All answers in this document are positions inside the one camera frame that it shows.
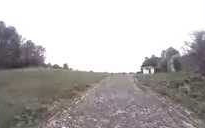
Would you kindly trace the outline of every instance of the grass verge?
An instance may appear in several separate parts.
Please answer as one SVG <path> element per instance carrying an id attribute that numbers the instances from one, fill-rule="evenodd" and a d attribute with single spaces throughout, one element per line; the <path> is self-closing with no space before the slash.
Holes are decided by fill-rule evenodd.
<path id="1" fill-rule="evenodd" d="M 35 128 L 106 76 L 43 68 L 0 71 L 0 128 Z"/>
<path id="2" fill-rule="evenodd" d="M 161 96 L 171 98 L 205 122 L 205 77 L 189 73 L 137 75 L 138 81 Z"/>

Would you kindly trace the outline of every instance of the sky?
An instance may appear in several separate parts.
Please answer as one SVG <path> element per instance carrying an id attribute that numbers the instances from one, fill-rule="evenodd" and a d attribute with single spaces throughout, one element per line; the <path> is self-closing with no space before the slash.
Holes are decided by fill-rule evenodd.
<path id="1" fill-rule="evenodd" d="M 0 0 L 0 21 L 73 69 L 139 71 L 205 29 L 205 0 Z"/>

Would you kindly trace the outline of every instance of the grass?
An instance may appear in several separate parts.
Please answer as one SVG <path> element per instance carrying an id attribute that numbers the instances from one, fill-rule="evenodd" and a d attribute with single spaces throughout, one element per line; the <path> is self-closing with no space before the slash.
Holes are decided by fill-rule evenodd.
<path id="1" fill-rule="evenodd" d="M 0 128 L 35 128 L 106 76 L 43 68 L 0 71 Z"/>
<path id="2" fill-rule="evenodd" d="M 138 75 L 137 78 L 159 95 L 187 107 L 205 122 L 205 77 L 180 72 Z"/>

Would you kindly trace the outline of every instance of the road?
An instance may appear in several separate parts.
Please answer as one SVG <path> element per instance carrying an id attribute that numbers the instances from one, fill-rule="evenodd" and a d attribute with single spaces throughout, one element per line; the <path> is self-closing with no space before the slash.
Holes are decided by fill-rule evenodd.
<path id="1" fill-rule="evenodd" d="M 109 76 L 42 128 L 193 128 L 136 87 L 130 75 Z"/>

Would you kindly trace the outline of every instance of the house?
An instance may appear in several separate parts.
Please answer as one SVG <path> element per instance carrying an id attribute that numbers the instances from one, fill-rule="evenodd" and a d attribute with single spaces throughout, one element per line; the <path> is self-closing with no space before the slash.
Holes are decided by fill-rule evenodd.
<path id="1" fill-rule="evenodd" d="M 154 66 L 142 66 L 141 69 L 142 69 L 143 74 L 154 74 L 155 73 Z"/>

